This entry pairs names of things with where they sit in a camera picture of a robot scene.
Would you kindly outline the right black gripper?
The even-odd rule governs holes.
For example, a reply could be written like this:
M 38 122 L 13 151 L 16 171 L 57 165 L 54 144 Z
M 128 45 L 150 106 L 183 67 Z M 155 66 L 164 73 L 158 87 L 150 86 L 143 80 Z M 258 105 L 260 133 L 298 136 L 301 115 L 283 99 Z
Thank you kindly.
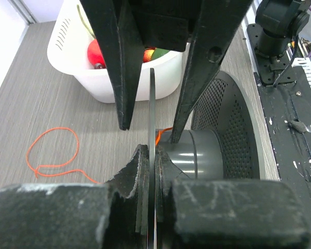
M 251 3 L 81 1 L 107 67 L 119 128 L 131 125 L 144 48 L 184 52 L 191 39 L 171 135 L 171 143 L 178 143 Z

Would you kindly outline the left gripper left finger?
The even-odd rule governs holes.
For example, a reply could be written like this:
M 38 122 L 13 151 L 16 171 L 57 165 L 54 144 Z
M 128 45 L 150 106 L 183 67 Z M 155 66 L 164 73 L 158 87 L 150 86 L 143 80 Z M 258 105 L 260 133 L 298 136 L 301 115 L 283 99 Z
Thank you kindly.
M 103 184 L 0 189 L 0 248 L 146 248 L 149 150 Z

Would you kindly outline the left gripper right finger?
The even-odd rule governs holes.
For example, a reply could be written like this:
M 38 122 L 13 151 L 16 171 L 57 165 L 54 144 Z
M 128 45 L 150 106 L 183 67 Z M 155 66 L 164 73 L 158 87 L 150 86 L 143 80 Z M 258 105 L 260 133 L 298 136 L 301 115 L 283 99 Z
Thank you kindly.
M 191 179 L 162 147 L 158 172 L 158 248 L 308 248 L 311 230 L 295 193 L 256 179 Z

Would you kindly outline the white plastic basket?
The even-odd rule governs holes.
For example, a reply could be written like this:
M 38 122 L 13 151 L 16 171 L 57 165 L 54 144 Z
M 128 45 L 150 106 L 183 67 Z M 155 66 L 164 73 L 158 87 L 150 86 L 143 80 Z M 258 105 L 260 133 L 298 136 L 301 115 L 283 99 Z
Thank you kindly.
M 74 76 L 98 101 L 114 103 L 114 92 L 106 68 L 90 63 L 87 49 L 94 40 L 88 28 L 80 1 L 64 1 L 47 48 L 50 64 L 58 71 Z M 172 94 L 181 83 L 188 53 L 169 51 L 142 65 L 137 101 L 149 99 L 150 69 L 155 72 L 155 97 Z

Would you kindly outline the grey cable spool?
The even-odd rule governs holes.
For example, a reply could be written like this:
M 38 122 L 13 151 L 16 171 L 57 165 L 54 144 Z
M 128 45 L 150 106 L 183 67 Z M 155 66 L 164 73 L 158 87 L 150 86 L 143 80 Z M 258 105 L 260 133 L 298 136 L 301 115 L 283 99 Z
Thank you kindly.
M 191 179 L 233 180 L 263 176 L 263 157 L 255 121 L 240 85 L 220 72 L 206 89 L 193 112 L 189 130 L 171 143 L 171 129 L 150 126 L 148 247 L 157 247 L 158 172 L 156 148 L 162 147 L 172 163 Z

